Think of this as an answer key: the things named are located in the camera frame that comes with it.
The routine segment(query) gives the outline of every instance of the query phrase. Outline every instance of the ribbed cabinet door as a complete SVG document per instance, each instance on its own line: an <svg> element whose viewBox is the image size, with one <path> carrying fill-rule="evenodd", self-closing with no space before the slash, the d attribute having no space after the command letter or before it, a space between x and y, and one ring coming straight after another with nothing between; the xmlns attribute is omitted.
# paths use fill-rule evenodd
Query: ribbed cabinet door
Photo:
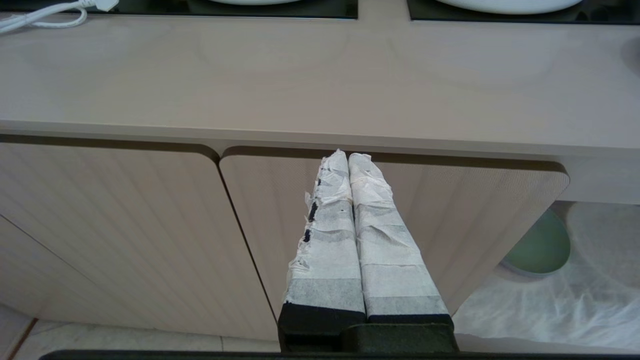
<svg viewBox="0 0 640 360"><path fill-rule="evenodd" d="M0 213L144 327L276 338L216 164L202 154L2 143Z"/></svg>
<svg viewBox="0 0 640 360"><path fill-rule="evenodd" d="M144 326L135 313L3 217L0 303L36 318Z"/></svg>
<svg viewBox="0 0 640 360"><path fill-rule="evenodd" d="M239 147L220 161L273 310L285 291L322 156ZM451 313L567 187L554 163L374 154Z"/></svg>

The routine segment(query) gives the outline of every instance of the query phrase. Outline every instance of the black edge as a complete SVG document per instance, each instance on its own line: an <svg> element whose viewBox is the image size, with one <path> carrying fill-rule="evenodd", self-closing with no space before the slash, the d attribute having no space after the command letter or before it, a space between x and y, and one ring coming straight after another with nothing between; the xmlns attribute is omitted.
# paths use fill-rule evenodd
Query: black edge
<svg viewBox="0 0 640 360"><path fill-rule="evenodd" d="M281 354L247 352L188 352L188 351L124 351L124 350L59 350L40 360L348 360L348 359L430 359L430 360L640 360L639 355L591 354L489 354L459 352L451 354Z"/></svg>

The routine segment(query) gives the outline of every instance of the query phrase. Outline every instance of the floor tile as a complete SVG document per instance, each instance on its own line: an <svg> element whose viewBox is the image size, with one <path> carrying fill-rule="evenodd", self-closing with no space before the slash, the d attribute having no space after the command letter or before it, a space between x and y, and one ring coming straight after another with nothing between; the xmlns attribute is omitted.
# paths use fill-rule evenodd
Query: floor tile
<svg viewBox="0 0 640 360"><path fill-rule="evenodd" d="M0 305L0 360L6 360L33 318Z"/></svg>
<svg viewBox="0 0 640 360"><path fill-rule="evenodd" d="M222 343L219 336L40 320L15 360L37 360L63 349L221 351Z"/></svg>
<svg viewBox="0 0 640 360"><path fill-rule="evenodd" d="M280 352L280 343L266 340L222 338L222 348L224 351L238 352Z"/></svg>
<svg viewBox="0 0 640 360"><path fill-rule="evenodd" d="M519 352L526 354L638 354L638 351L609 347L585 347L580 345L539 343L514 338L483 339L473 335L456 334L460 351L471 352Z"/></svg>

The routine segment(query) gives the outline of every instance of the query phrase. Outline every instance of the white power cord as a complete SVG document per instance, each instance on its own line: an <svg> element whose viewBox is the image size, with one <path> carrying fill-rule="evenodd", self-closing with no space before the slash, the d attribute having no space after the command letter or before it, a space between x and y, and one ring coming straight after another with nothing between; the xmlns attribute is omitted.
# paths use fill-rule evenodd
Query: white power cord
<svg viewBox="0 0 640 360"><path fill-rule="evenodd" d="M9 18L0 20L0 34L13 31L23 26L31 25L38 28L61 29L78 26L86 20L86 10L91 6L96 6L98 10L108 12L118 4L118 0L78 0L73 3L61 3L47 6L40 10L24 15L12 15ZM69 22L38 22L43 17L47 17L59 12L71 9L80 10L80 17Z"/></svg>

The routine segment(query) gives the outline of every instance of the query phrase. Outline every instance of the tiled floor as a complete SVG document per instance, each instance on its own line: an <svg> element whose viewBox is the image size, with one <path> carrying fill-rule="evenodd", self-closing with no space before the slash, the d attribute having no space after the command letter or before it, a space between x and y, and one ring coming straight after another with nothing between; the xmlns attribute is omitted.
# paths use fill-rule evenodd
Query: tiled floor
<svg viewBox="0 0 640 360"><path fill-rule="evenodd" d="M535 341L494 338L483 339L473 335L456 334L456 341L461 351L469 352L519 352L526 354L637 354L633 350L608 347L583 347L557 343L538 343Z"/></svg>
<svg viewBox="0 0 640 360"><path fill-rule="evenodd" d="M40 320L14 360L37 360L60 349L279 352L280 346L277 341Z"/></svg>

